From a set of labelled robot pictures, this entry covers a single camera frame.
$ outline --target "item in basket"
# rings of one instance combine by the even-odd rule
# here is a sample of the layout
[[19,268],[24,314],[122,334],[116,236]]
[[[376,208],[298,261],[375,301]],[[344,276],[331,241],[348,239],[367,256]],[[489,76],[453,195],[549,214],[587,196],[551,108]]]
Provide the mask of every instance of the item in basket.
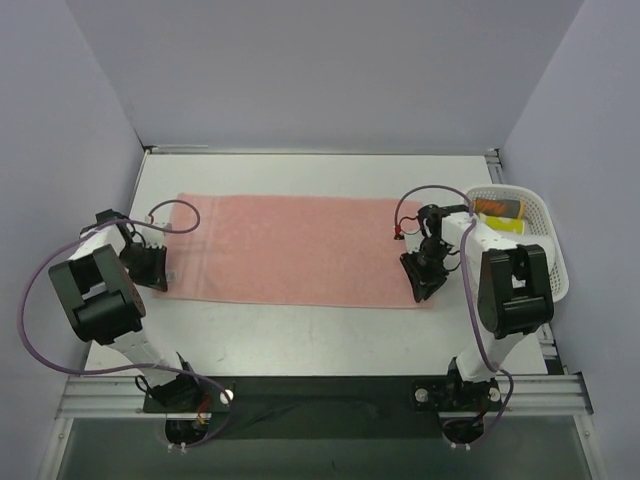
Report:
[[482,223],[501,232],[512,232],[523,235],[529,230],[527,222],[520,218],[493,217],[491,215],[485,215],[484,213],[479,213],[478,217],[480,217]]
[[473,211],[492,217],[521,219],[524,215],[524,202],[509,199],[489,200],[488,198],[476,198],[473,201]]

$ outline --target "plastic laundry basket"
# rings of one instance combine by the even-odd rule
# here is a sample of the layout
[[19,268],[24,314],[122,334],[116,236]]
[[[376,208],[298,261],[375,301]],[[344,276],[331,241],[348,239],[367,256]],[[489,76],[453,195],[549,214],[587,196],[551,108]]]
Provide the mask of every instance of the plastic laundry basket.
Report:
[[480,185],[467,191],[471,200],[486,198],[489,200],[521,200],[524,202],[524,219],[529,225],[532,235],[547,235],[551,237],[556,248],[556,262],[549,273],[553,301],[564,298],[569,290],[569,276],[564,264],[560,244],[553,228],[551,215],[544,201],[531,190],[513,185]]

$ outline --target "white wall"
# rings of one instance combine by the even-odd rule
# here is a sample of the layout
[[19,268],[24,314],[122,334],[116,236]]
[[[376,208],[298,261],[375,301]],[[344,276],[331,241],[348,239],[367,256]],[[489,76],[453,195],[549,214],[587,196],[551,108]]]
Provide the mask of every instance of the white wall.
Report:
[[[65,377],[23,351],[18,295],[97,211],[128,205],[142,150],[63,0],[7,0],[0,10],[0,476],[30,479]],[[78,362],[81,345],[46,278],[28,324],[50,358]]]
[[483,153],[582,0],[67,0],[145,145]]
[[640,472],[639,21],[637,0],[586,0],[503,151],[508,180],[551,209],[571,281],[553,330],[625,480]]

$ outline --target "pink cloth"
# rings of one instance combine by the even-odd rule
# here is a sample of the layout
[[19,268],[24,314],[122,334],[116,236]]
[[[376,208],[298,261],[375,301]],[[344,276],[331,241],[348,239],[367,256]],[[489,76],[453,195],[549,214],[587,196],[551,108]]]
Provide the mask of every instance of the pink cloth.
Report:
[[[195,232],[165,237],[164,298],[340,307],[415,308],[393,240],[397,200],[182,194],[202,215]],[[421,204],[405,202],[415,216]],[[173,228],[193,212],[176,205]],[[407,221],[405,228],[411,226]]]

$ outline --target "tabletop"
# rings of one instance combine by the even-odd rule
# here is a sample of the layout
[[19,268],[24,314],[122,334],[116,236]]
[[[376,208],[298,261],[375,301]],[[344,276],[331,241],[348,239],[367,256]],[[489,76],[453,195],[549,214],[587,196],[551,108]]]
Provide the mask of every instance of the tabletop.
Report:
[[[466,190],[488,183],[482,156],[150,154],[131,218],[144,219],[151,207],[180,193],[399,198],[423,184]],[[411,199],[460,202],[442,191]],[[159,210],[156,221],[168,221],[170,213],[171,207]],[[147,334],[211,376],[441,375],[473,339],[459,270],[430,309],[225,304],[159,299],[139,290]],[[94,343],[86,368],[126,363]],[[547,373],[537,337],[516,346],[504,367],[513,374]]]

